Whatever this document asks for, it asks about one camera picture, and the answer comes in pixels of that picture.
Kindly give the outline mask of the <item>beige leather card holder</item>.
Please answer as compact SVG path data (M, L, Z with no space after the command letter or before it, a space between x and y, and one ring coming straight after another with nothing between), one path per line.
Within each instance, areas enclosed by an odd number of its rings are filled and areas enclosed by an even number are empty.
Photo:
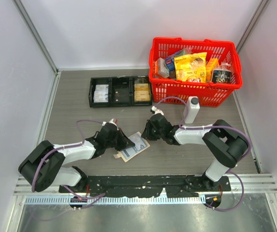
M131 160L132 158L134 158L136 155L138 155L139 153L143 152L144 150L148 149L149 147L147 147L147 148L145 148L145 149L143 149L141 151L138 151L135 148L135 146L134 147L129 147L129 148L126 148L126 149L124 149L122 151L119 151L117 154L114 154L114 158L115 159L122 159L124 162L128 162L129 160Z

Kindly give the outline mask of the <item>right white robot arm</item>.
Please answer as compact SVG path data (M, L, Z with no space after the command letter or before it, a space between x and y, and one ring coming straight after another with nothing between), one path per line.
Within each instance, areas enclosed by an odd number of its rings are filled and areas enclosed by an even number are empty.
M202 175L202 186L212 191L219 180L251 152L250 139L240 130L219 119L201 127L172 125L162 114L155 114L146 123L142 138L150 141L162 139L169 145L205 145L215 159Z

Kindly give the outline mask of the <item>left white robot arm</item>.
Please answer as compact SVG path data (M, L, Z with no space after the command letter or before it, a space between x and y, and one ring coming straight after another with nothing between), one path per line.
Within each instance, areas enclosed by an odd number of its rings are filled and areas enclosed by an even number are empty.
M110 148L122 151L134 145L114 121L104 122L93 136L78 143L40 142L21 162L18 171L31 184L32 192L42 192L52 186L61 192L83 192L87 188L87 175L76 166L66 168L66 164L95 159Z

